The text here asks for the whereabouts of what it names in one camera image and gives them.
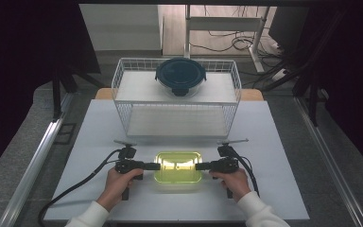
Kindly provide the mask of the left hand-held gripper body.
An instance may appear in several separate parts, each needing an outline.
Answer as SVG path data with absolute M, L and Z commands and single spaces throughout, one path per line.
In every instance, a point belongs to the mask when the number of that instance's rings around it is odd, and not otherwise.
M 126 144 L 123 148 L 118 149 L 118 160 L 115 162 L 115 170 L 120 174 L 126 174 L 134 169 L 143 169 L 144 163 L 142 161 L 135 161 L 133 159 L 136 149 L 131 144 Z

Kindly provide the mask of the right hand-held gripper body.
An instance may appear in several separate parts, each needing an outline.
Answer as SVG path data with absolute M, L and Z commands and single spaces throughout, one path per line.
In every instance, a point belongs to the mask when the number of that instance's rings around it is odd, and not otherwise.
M 230 141 L 219 142 L 217 148 L 220 159 L 214 163 L 213 171 L 220 173 L 234 173 L 242 165 L 246 170 L 249 166 L 244 159 L 234 150 Z

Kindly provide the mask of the green square food container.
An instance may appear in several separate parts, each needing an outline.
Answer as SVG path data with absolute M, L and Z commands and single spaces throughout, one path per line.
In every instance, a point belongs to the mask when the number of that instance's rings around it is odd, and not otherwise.
M 162 151 L 155 157 L 155 163 L 161 168 L 154 173 L 157 183 L 180 184 L 198 183 L 201 172 L 196 170 L 196 164 L 201 162 L 197 151 Z

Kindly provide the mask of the white wire storage rack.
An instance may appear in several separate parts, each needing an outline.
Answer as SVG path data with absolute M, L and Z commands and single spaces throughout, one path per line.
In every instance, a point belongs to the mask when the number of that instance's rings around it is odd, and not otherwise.
M 164 59 L 122 58 L 112 79 L 112 99 L 129 137 L 228 136 L 239 101 L 241 82 L 232 60 L 203 60 L 201 83 L 186 95 L 161 83 Z

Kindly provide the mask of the dark blue round food container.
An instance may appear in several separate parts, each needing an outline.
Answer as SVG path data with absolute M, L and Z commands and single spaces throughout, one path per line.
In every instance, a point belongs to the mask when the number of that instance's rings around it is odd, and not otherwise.
M 206 70 L 197 61 L 173 58 L 162 62 L 157 67 L 155 79 L 173 96 L 185 97 L 206 80 Z

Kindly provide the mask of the person's right hand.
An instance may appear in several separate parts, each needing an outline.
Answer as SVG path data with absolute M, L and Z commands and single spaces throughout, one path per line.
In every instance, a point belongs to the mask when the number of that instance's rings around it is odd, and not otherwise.
M 233 199 L 236 202 L 239 202 L 245 195 L 251 192 L 248 176 L 242 168 L 239 168 L 234 173 L 210 171 L 210 175 L 221 179 L 222 186 L 232 191 Z

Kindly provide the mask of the person's left hand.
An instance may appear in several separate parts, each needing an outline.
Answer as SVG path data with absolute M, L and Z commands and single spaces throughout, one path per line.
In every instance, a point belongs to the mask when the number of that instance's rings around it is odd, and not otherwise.
M 110 212 L 122 200 L 122 193 L 132 185 L 133 178 L 143 174 L 141 168 L 121 174 L 114 168 L 108 171 L 103 192 L 96 202 Z

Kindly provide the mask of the black tripod stand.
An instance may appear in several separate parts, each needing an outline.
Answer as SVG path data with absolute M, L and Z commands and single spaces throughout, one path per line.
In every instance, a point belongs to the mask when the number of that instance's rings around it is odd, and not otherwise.
M 67 93 L 73 94 L 78 90 L 73 75 L 79 76 L 87 82 L 93 84 L 97 88 L 104 88 L 105 84 L 101 81 L 90 76 L 86 72 L 81 71 L 74 65 L 56 66 L 52 73 L 52 95 L 53 95 L 53 121 L 56 122 L 60 119 L 62 114 L 61 104 L 61 86 Z

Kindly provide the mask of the white power strip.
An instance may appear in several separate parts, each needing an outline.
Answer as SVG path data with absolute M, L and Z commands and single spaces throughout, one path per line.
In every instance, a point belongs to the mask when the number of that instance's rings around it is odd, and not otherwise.
M 288 71 L 286 70 L 286 69 L 281 69 L 279 72 L 277 72 L 271 79 L 273 80 L 273 81 L 277 81 L 277 80 L 279 80 L 279 79 L 281 79 L 281 78 L 283 78 L 285 75 L 287 75 L 288 74 Z

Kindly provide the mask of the black metal stand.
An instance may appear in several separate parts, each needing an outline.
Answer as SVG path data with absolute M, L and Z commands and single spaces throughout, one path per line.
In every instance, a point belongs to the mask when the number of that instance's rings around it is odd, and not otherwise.
M 317 24 L 315 33 L 309 38 L 307 44 L 293 51 L 290 60 L 295 58 L 296 63 L 285 60 L 283 66 L 287 66 L 287 73 L 280 79 L 266 85 L 262 91 L 271 91 L 293 79 L 298 79 L 292 88 L 293 96 L 303 96 L 309 91 L 307 116 L 317 127 L 317 103 L 318 89 L 320 87 L 320 75 L 316 66 L 320 64 L 322 55 L 329 44 L 333 33 L 345 14 L 344 9 L 334 9 L 330 15 Z

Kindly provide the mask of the white cabinet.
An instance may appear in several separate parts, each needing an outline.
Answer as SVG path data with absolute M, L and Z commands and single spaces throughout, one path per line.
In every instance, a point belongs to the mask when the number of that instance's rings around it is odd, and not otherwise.
M 95 51 L 163 48 L 159 5 L 79 4 Z

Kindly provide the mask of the dark curtain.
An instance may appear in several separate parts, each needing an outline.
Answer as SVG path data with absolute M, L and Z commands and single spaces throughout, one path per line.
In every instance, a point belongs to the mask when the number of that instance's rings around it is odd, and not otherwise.
M 58 72 L 100 71 L 76 0 L 0 0 L 0 157 Z
M 326 109 L 363 156 L 363 0 L 347 12 L 322 52 L 317 71 Z

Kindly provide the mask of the dark monitor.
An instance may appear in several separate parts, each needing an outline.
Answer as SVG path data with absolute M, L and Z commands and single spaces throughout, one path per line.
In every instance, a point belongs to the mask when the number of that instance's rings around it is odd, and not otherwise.
M 284 50 L 291 53 L 299 44 L 308 8 L 278 7 L 268 35 Z

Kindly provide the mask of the aluminium rail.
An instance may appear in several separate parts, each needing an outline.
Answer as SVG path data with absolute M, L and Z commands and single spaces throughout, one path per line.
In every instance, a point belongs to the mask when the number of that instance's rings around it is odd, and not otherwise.
M 356 196 L 354 195 L 353 190 L 348 185 L 345 177 L 343 176 L 340 168 L 337 165 L 337 162 L 329 149 L 327 143 L 325 142 L 320 129 L 316 126 L 309 116 L 309 110 L 305 105 L 305 102 L 302 98 L 294 97 L 294 101 L 299 108 L 300 115 L 309 130 L 311 137 L 313 138 L 318 151 L 320 152 L 320 156 L 322 157 L 326 168 L 328 169 L 329 174 L 334 182 L 334 185 L 337 188 L 337 192 L 342 198 L 346 209 L 353 220 L 355 227 L 363 227 L 363 209 L 360 206 Z
M 57 134 L 61 128 L 64 117 L 67 115 L 69 106 L 73 100 L 72 94 L 65 94 L 60 103 L 59 118 L 49 123 L 43 138 L 34 152 L 34 155 L 29 162 L 26 171 L 18 183 L 8 206 L 0 218 L 0 227 L 13 227 L 17 218 L 19 217 L 26 199 L 36 182 L 37 177 L 43 167 L 43 163 L 51 149 Z

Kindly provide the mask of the white metal desk frame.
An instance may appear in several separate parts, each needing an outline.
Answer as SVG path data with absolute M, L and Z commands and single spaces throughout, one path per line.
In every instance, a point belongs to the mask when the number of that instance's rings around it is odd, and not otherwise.
M 253 32 L 253 43 L 249 47 L 252 62 L 259 74 L 265 72 L 263 64 L 258 56 L 258 45 L 260 43 L 265 24 L 267 22 L 270 7 L 266 7 L 260 17 L 195 17 L 191 16 L 191 6 L 185 6 L 185 44 L 183 55 L 190 57 L 190 32 L 192 30 L 209 31 L 241 31 Z

